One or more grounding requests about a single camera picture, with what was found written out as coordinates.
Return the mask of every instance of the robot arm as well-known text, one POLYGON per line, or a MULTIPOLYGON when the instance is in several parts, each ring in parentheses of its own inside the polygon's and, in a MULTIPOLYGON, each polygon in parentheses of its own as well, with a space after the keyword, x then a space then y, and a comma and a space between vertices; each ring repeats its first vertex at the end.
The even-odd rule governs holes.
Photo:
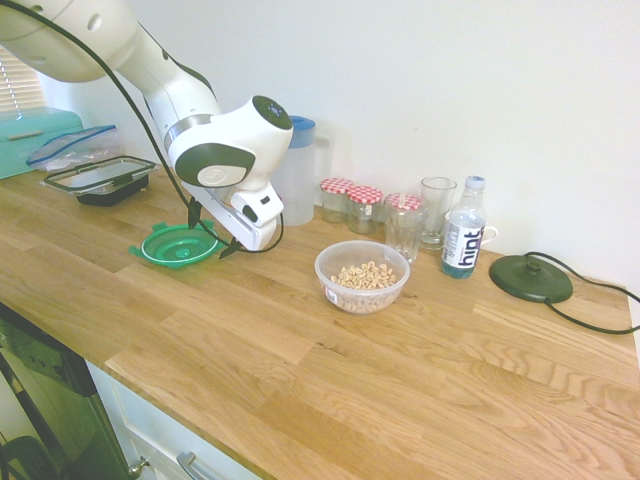
MULTIPOLYGON (((266 246, 283 209, 269 179, 293 133, 282 107, 255 96, 222 114, 206 80, 175 62, 137 23, 124 0, 16 3, 78 37, 139 89, 183 186, 248 250, 266 246), (229 205, 229 189, 223 187, 232 186, 229 205)), ((69 40, 3 6, 0 43, 63 82, 91 81, 105 74, 69 40)))

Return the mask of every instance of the drawer handle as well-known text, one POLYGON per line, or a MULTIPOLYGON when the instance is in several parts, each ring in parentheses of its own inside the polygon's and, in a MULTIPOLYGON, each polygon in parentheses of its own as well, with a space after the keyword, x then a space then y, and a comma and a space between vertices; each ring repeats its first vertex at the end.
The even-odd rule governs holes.
POLYGON ((191 465, 196 461, 196 454, 193 452, 181 453, 176 457, 178 464, 193 480, 220 480, 219 477, 203 477, 191 465))

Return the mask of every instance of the teal bread box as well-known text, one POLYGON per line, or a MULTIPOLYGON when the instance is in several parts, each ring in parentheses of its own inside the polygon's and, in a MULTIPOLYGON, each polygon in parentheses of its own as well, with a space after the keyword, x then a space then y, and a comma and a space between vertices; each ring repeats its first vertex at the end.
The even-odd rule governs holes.
POLYGON ((55 108, 0 113, 0 178, 30 171, 27 158, 47 140, 80 130, 78 115, 55 108))

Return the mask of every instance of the window blind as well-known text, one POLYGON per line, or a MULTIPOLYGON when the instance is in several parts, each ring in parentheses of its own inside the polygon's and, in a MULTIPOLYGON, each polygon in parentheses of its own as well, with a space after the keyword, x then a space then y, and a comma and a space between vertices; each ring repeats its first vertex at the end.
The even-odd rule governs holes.
POLYGON ((0 112, 45 105, 36 71, 0 47, 0 112))

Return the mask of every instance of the mug handle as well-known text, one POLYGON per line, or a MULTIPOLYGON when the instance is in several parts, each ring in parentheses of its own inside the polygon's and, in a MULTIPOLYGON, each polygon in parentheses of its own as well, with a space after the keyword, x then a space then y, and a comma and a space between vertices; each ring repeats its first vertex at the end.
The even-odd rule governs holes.
POLYGON ((500 232, 498 231, 498 229, 496 227, 484 227, 484 234, 482 235, 482 242, 480 243, 480 245, 485 245, 489 242, 492 242, 493 240, 495 240, 496 238, 498 238, 498 235, 500 235, 500 232), (487 238, 487 232, 493 232, 493 236, 487 238))

